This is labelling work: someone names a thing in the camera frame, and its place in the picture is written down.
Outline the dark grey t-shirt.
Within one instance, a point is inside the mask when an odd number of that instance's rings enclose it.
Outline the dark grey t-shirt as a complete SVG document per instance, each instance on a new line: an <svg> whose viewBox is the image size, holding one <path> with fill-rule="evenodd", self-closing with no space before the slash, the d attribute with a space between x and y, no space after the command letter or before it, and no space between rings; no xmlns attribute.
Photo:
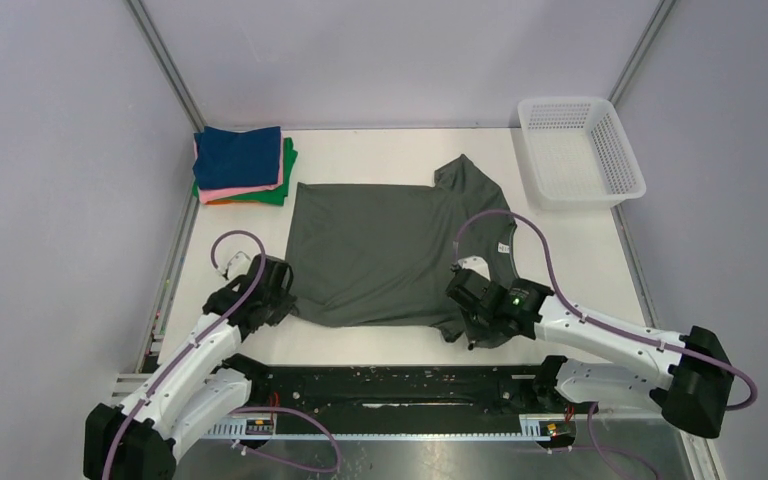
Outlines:
<svg viewBox="0 0 768 480"><path fill-rule="evenodd" d="M465 155L431 186L301 183L286 249L295 313L331 328L432 327L453 342L464 323L445 294L452 264L478 256L493 281L518 276L508 208Z"/></svg>

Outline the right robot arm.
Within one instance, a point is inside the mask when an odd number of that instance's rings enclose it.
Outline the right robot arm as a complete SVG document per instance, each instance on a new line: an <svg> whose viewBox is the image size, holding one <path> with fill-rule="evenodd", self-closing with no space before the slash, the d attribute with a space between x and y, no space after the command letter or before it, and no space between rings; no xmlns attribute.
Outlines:
<svg viewBox="0 0 768 480"><path fill-rule="evenodd" d="M569 402L645 409L691 435L719 437L735 374L712 331L626 326L564 302L546 285L516 279L504 287L464 267L455 268L446 294L462 313L471 346L525 337L601 358L546 358L533 386L543 410L557 412Z"/></svg>

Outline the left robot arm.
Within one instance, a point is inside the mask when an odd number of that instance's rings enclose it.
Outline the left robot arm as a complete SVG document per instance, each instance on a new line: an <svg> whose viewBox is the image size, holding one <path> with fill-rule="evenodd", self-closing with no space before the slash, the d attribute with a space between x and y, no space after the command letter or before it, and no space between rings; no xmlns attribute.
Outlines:
<svg viewBox="0 0 768 480"><path fill-rule="evenodd" d="M231 357L262 326L293 309L292 267L256 255L246 273L213 292L173 357L115 406L98 404L84 430L88 479L171 479L193 444L241 406L256 411L270 385L233 367Z"/></svg>

